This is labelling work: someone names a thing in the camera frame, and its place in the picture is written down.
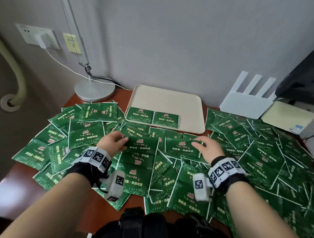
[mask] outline beige pipe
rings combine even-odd
[[[1,39],[0,39],[0,53],[3,55],[5,60],[8,62],[8,64],[12,68],[18,82],[18,87],[19,87],[18,92],[15,95],[15,98],[10,100],[10,103],[13,106],[19,106],[23,103],[27,94],[27,87],[26,87],[24,75],[18,63],[15,61],[15,59],[13,58],[9,50],[5,47]]]

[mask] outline beige tray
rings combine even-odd
[[[196,134],[202,134],[205,131],[202,101],[197,95],[180,93],[140,84],[136,85],[133,90],[125,117],[129,107],[137,107],[151,111],[160,111],[179,115],[179,129],[176,129],[179,131]],[[148,124],[135,120],[126,120],[129,122],[173,129],[171,127]]]

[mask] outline human hand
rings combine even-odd
[[[195,138],[194,140],[199,140],[206,144],[205,147],[204,145],[197,142],[192,142],[192,146],[194,146],[202,153],[205,161],[209,164],[211,164],[216,157],[225,155],[219,143],[207,136],[200,136]]]
[[[124,135],[120,131],[111,132],[101,138],[96,147],[107,151],[109,156],[113,157],[116,155],[116,153],[127,149],[124,144],[129,140],[129,138],[122,138],[122,136]]]

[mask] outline wooden desk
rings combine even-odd
[[[132,91],[117,89],[115,94],[107,101],[114,100],[122,111],[125,112]],[[76,95],[73,95],[64,107],[82,104]],[[204,120],[206,120],[207,106],[202,104]],[[0,182],[0,217],[16,219],[22,212],[31,206],[38,198],[45,194],[45,190],[32,177],[38,171],[21,163],[13,166],[7,176]],[[125,208],[142,207],[144,209],[143,197],[131,195],[120,211],[116,211],[94,190],[89,192],[89,201],[82,219],[77,227],[78,231],[95,233],[99,228],[110,221],[118,220]],[[175,221],[181,217],[180,214],[170,211],[166,212],[168,221]],[[229,237],[231,232],[222,223],[212,220],[211,224],[223,231]]]

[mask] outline wall outlet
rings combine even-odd
[[[76,54],[82,54],[75,35],[63,33],[63,37],[67,45],[67,48],[70,52],[76,53]]]
[[[27,44],[37,45],[39,46],[39,43],[35,37],[36,34],[45,32],[49,35],[49,38],[51,39],[51,45],[47,46],[49,48],[55,48],[60,49],[58,41],[53,33],[53,30],[36,27],[36,26],[27,26],[23,24],[15,24],[19,32],[21,33],[22,37],[24,38],[25,42]]]

